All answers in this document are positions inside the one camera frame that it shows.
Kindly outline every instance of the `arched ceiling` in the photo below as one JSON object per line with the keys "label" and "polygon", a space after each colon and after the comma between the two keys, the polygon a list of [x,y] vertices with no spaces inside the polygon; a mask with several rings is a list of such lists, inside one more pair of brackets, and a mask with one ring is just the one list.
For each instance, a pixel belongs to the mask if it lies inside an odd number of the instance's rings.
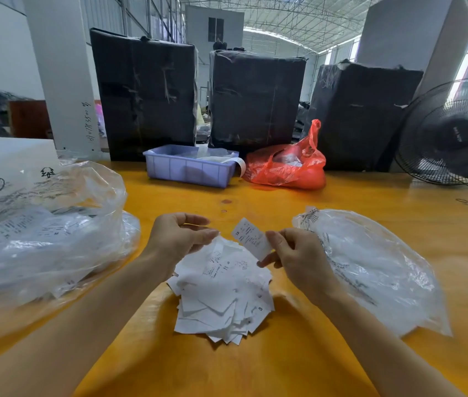
{"label": "arched ceiling", "polygon": [[181,3],[244,12],[245,26],[280,34],[319,52],[360,34],[369,6],[379,1],[181,0]]}

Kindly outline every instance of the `wooden table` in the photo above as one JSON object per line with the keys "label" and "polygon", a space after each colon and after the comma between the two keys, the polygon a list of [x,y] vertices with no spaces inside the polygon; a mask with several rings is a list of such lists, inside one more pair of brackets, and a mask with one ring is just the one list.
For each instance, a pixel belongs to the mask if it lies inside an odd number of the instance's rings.
{"label": "wooden table", "polygon": [[[279,230],[309,205],[353,210],[386,226],[434,267],[455,335],[417,329],[404,340],[468,394],[468,187],[432,186],[405,174],[329,173],[322,191],[255,186],[239,178],[222,190],[149,180],[137,163],[114,163],[113,168],[126,182],[126,210],[141,220],[140,248],[154,218],[176,211],[209,217],[212,226],[230,239],[230,231],[243,217],[262,230]],[[174,333],[177,298],[160,285],[76,395],[377,395],[327,318],[283,271],[271,270],[276,312],[240,346],[214,345],[204,336]],[[22,336],[1,340],[0,353]]]}

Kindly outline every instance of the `black plastic wrapping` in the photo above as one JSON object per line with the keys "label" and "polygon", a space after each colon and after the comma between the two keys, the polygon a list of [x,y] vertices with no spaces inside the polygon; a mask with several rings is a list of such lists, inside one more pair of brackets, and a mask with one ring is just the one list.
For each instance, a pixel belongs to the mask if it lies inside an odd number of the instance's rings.
{"label": "black plastic wrapping", "polygon": [[154,147],[195,144],[195,46],[99,29],[91,29],[91,44],[112,160],[144,161]]}
{"label": "black plastic wrapping", "polygon": [[212,146],[244,155],[291,143],[305,63],[304,58],[211,52]]}
{"label": "black plastic wrapping", "polygon": [[422,75],[349,62],[321,66],[302,134],[313,119],[322,122],[317,147],[325,169],[388,171],[396,150],[390,140]]}

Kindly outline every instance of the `electric fan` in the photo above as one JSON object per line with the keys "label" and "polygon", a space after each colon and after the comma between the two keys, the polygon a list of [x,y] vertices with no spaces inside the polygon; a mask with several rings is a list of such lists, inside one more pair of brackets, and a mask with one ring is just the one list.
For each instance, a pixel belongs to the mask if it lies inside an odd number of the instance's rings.
{"label": "electric fan", "polygon": [[404,112],[396,161],[415,178],[468,184],[468,79],[440,85]]}

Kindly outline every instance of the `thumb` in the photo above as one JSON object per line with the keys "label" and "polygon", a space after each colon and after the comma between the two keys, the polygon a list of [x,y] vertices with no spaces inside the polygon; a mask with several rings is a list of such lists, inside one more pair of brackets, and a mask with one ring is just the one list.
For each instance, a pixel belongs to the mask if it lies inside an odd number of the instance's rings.
{"label": "thumb", "polygon": [[267,239],[269,240],[270,245],[274,248],[278,256],[281,258],[284,253],[291,252],[291,247],[289,246],[288,242],[285,238],[276,231],[267,231],[265,233]]}
{"label": "thumb", "polygon": [[212,240],[219,235],[218,230],[214,229],[206,229],[206,230],[198,230],[198,231],[193,231],[194,234],[194,239],[193,239],[193,244],[194,245],[208,245],[212,242]]}

